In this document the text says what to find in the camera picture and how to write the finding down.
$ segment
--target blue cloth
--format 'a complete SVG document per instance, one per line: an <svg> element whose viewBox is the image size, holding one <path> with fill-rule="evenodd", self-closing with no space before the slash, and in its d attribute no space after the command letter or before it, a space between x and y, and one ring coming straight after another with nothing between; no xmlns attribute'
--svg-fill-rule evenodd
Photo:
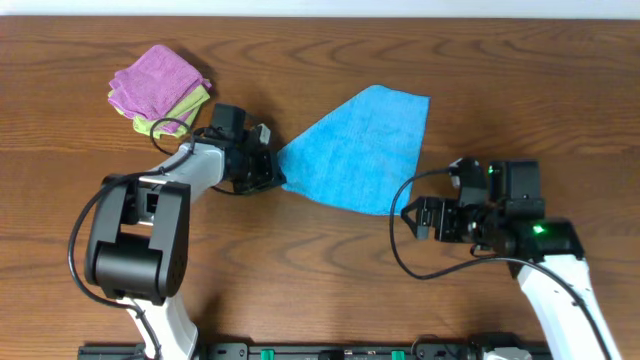
<svg viewBox="0 0 640 360"><path fill-rule="evenodd" d="M325 116L278 153L287 191L319 203L388 215L416 171L429 98L371 86ZM396 214L409 202L411 186Z"/></svg>

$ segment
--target wood grain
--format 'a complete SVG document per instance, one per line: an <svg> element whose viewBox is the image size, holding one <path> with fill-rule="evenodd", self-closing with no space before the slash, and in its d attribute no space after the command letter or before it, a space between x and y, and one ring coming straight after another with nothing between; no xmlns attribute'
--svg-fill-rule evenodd
<svg viewBox="0 0 640 360"><path fill-rule="evenodd" d="M113 73L158 43L215 80L216 101L267 119L281 143L383 84L432 96L420 170L461 155L538 158L549 215L576 224L620 350L640 358L640 23L4 17L0 359L69 359L85 342L140 340L126 314L74 287L65 253L102 177L163 159L106 101ZM451 192L439 178L413 196ZM405 276L385 218L282 190L209 193L192 217L182 289L206 339L543 338L503 266L428 283ZM405 228L398 237L416 270L468 258L464 246L418 243Z"/></svg>

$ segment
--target green light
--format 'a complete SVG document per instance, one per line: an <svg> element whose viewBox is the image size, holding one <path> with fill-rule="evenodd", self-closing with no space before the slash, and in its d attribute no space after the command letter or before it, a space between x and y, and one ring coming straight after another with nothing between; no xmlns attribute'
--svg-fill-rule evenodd
<svg viewBox="0 0 640 360"><path fill-rule="evenodd" d="M542 234L543 232L545 232L546 230L540 226L540 225L534 225L533 226L533 232L538 235L538 234Z"/></svg>

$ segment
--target green cloth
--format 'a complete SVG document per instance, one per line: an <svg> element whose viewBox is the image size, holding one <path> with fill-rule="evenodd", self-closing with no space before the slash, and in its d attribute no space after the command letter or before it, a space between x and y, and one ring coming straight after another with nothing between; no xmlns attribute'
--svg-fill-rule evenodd
<svg viewBox="0 0 640 360"><path fill-rule="evenodd" d="M113 94L113 90L109 92L109 97L111 97L112 94ZM178 105L176 105L173 109L171 109L171 111L169 111L169 113L165 115L165 117L175 119L191 111L191 114L185 120L185 122L189 126L191 126L191 124L193 124L193 120L196 118L196 115L198 114L198 110L200 109L200 106L205 101L209 100L209 98L210 96L209 96L209 93L207 93L207 90L204 88L204 86L200 85L197 88L195 88L195 90L193 90L191 94L187 95L181 102L179 102ZM117 107L114 107L114 109L116 109L116 111L120 115L124 116L124 113L122 112L122 110L118 109ZM151 126L153 126L155 121L147 120L144 117L138 116L138 115L136 115L132 120L133 120L133 129L136 132L149 136L149 132L151 131ZM171 135L179 138L186 133L187 133L187 129L185 129L183 126L180 126L175 133L171 134L162 130L162 125L159 125L154 130L153 137L156 139L159 139L161 135Z"/></svg>

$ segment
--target white wall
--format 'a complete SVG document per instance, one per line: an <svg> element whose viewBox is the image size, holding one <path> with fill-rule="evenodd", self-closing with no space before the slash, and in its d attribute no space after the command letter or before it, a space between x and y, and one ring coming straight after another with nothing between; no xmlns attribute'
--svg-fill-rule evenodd
<svg viewBox="0 0 640 360"><path fill-rule="evenodd" d="M0 14L640 19L640 0L0 0Z"/></svg>

